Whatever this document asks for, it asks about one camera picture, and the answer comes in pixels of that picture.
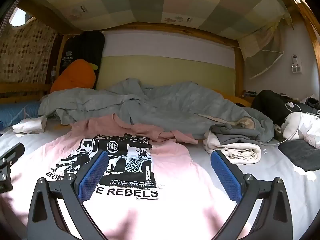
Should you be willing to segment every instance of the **charging cable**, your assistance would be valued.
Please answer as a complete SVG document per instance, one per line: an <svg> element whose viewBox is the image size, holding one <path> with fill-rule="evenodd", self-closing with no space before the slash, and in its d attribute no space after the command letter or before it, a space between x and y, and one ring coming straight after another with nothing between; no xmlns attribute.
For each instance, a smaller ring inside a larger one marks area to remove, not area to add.
<svg viewBox="0 0 320 240"><path fill-rule="evenodd" d="M290 139L298 132L299 127L300 127L300 122L301 122L301 119L302 119L302 110L301 110L300 106L298 106L297 104L294 104L294 103L292 103L292 102L287 102L287 103L285 103L285 107L286 107L291 113L294 113L294 111L292 111L291 109L289 109L288 106L290 106L291 108L293 108L293 106L297 106L297 107L299 108L299 110L300 110L300 120L299 120L298 127L296 128L295 132L294 132L289 138L285 139L285 140L282 141L282 142L274 143L274 144L267 144L267 143L265 143L265 142L262 142L262 143L261 143L262 145L265 145L265 146L273 146L273 145L281 144L281 143L283 143L283 142L285 142L285 141L287 141L287 140L290 140Z"/></svg>

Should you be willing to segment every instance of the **blue fabric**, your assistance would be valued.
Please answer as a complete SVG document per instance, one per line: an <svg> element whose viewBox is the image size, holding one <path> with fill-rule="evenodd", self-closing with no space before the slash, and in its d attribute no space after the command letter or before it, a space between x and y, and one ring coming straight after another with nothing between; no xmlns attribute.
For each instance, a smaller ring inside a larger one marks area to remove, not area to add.
<svg viewBox="0 0 320 240"><path fill-rule="evenodd" d="M39 101L0 104L0 122L3 123L3 129L19 123L23 119L38 117L39 107Z"/></svg>
<svg viewBox="0 0 320 240"><path fill-rule="evenodd" d="M108 164L109 154L103 151L80 182L78 198L81 203L90 199Z"/></svg>
<svg viewBox="0 0 320 240"><path fill-rule="evenodd" d="M232 201L239 203L242 199L241 186L216 151L211 154L211 166L228 194L228 197Z"/></svg>

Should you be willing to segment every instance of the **folded white towel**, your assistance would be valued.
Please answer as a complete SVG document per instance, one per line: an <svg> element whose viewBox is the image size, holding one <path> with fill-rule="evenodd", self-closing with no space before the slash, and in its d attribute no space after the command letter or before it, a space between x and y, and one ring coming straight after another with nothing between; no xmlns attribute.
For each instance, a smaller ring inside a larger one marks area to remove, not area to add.
<svg viewBox="0 0 320 240"><path fill-rule="evenodd" d="M45 115L37 118L26 118L12 126L15 133L42 133L44 132L47 118Z"/></svg>
<svg viewBox="0 0 320 240"><path fill-rule="evenodd" d="M221 145L217 136L212 132L206 132L203 140L204 149L209 155L215 150L220 150L233 164L253 164L261 159L261 149L252 143L230 143Z"/></svg>

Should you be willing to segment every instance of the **gray blanket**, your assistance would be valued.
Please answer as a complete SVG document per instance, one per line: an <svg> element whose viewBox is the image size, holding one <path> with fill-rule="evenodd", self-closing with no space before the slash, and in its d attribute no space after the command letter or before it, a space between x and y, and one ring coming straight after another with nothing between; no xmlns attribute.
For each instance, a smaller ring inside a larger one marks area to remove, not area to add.
<svg viewBox="0 0 320 240"><path fill-rule="evenodd" d="M179 130L196 139L202 139L213 124L242 120L260 133L260 141L271 140L273 122L255 109L250 111L255 118L219 93L192 82L150 87L126 79L108 91L75 88L53 92L42 101L38 113L55 114L62 124L116 113L127 123Z"/></svg>

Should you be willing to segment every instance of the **plaid canopy cloth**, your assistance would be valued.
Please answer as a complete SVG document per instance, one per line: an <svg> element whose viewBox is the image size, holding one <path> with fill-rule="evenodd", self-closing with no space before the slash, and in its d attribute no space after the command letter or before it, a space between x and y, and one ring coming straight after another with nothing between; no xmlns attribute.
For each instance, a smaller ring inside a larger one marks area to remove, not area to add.
<svg viewBox="0 0 320 240"><path fill-rule="evenodd" d="M80 30L130 22L170 23L237 40L289 18L282 0L34 0Z"/></svg>

